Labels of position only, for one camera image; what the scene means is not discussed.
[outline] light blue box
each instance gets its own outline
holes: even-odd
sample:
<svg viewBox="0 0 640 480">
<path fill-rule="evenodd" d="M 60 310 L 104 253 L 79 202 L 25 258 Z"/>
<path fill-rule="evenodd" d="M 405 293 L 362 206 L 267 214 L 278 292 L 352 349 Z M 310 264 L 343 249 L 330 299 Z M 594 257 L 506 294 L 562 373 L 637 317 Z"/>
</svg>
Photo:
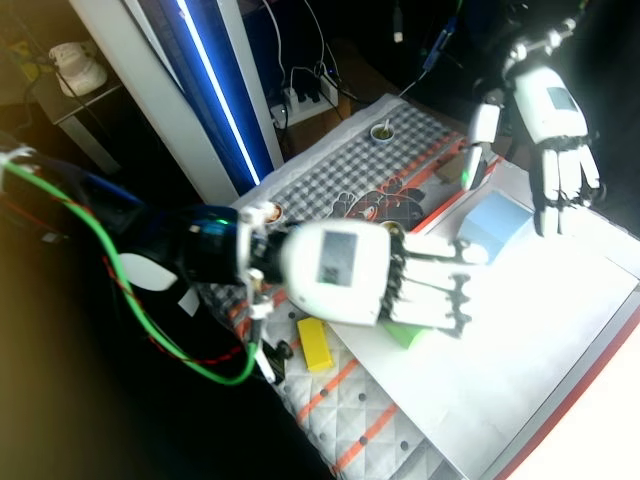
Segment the light blue box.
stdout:
<svg viewBox="0 0 640 480">
<path fill-rule="evenodd" d="M 486 248 L 491 264 L 530 218 L 529 210 L 498 192 L 491 192 L 467 214 L 458 231 L 458 238 Z"/>
</svg>

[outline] green block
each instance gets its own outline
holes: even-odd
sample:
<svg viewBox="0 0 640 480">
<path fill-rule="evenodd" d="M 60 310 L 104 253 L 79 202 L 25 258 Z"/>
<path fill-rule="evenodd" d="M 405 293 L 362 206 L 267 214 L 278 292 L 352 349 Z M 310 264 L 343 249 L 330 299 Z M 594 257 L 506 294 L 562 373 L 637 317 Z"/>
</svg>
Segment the green block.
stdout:
<svg viewBox="0 0 640 480">
<path fill-rule="evenodd" d="M 394 322 L 383 322 L 384 328 L 387 332 L 398 342 L 403 348 L 409 349 L 411 345 L 415 344 L 423 335 L 430 332 L 429 327 L 419 327 L 416 325 L 403 325 Z"/>
</svg>

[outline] blue light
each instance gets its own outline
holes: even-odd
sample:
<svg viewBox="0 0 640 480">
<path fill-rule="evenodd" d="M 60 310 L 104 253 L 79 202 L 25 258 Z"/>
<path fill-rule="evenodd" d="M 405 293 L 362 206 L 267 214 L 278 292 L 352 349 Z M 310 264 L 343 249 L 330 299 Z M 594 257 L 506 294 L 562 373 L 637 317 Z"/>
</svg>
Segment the blue light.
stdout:
<svg viewBox="0 0 640 480">
<path fill-rule="evenodd" d="M 222 88 L 220 88 L 220 83 L 218 82 L 218 77 L 216 77 L 215 72 L 213 71 L 213 66 L 211 65 L 211 61 L 209 60 L 209 56 L 207 55 L 207 51 L 204 48 L 204 44 L 202 43 L 202 39 L 200 38 L 200 34 L 198 33 L 198 29 L 196 28 L 196 24 L 191 17 L 191 12 L 189 12 L 189 7 L 187 7 L 187 3 L 185 0 L 176 0 L 180 10 L 184 15 L 184 21 L 187 24 L 187 28 L 189 29 L 189 34 L 191 35 L 191 39 L 193 40 L 193 44 L 196 46 L 196 50 L 198 51 L 198 55 L 200 56 L 200 60 L 204 65 L 204 69 L 207 72 L 207 76 L 209 77 L 209 81 L 211 82 L 211 86 L 213 90 L 216 92 L 216 96 L 218 97 L 218 101 L 220 102 L 220 106 L 222 107 L 222 111 L 224 115 L 227 117 L 227 121 L 229 122 L 229 126 L 231 127 L 231 131 L 233 132 L 233 136 L 238 143 L 238 147 L 240 148 L 240 152 L 242 153 L 242 157 L 244 158 L 247 167 L 249 168 L 249 172 L 251 173 L 251 178 L 253 179 L 253 183 L 256 185 L 260 185 L 260 179 L 258 178 L 258 174 L 256 173 L 256 169 L 253 166 L 253 162 L 251 162 L 251 157 L 249 156 L 249 152 L 247 151 L 247 147 L 242 140 L 242 136 L 240 135 L 240 131 L 238 130 L 238 126 L 236 125 L 236 121 L 233 118 L 233 114 L 229 109 L 229 105 L 227 104 L 227 99 L 224 97 L 224 93 L 222 92 Z"/>
</svg>

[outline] power strip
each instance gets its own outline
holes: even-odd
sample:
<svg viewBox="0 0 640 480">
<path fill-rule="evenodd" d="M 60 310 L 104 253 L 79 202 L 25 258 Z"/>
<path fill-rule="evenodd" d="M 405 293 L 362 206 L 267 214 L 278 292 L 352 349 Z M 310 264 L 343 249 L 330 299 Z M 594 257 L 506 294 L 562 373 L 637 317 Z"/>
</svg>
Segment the power strip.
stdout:
<svg viewBox="0 0 640 480">
<path fill-rule="evenodd" d="M 316 115 L 331 110 L 338 106 L 338 90 L 331 85 L 326 78 L 320 79 L 320 88 L 322 93 L 329 99 L 320 96 L 320 101 L 314 102 L 309 97 L 304 102 L 298 100 L 298 95 L 293 88 L 285 89 L 284 96 L 287 102 L 287 110 L 282 104 L 271 107 L 271 114 L 274 118 L 274 124 L 276 128 L 284 128 L 285 123 L 287 126 L 295 125 L 308 118 L 315 117 Z"/>
</svg>

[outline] small bowl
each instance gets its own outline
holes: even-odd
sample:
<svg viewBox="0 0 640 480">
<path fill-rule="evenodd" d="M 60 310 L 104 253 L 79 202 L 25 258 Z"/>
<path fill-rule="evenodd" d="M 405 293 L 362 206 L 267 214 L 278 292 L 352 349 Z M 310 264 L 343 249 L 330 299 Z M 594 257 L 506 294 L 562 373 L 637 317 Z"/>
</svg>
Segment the small bowl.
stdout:
<svg viewBox="0 0 640 480">
<path fill-rule="evenodd" d="M 389 138 L 376 137 L 375 133 L 377 133 L 379 130 L 384 131 L 384 123 L 377 123 L 376 125 L 371 127 L 371 130 L 369 131 L 369 135 L 371 135 L 372 140 L 376 143 L 384 145 L 386 143 L 390 143 L 391 140 L 393 140 L 393 137 L 395 137 L 396 131 L 393 128 L 393 125 L 389 125 L 389 133 L 391 134 L 389 135 Z"/>
</svg>

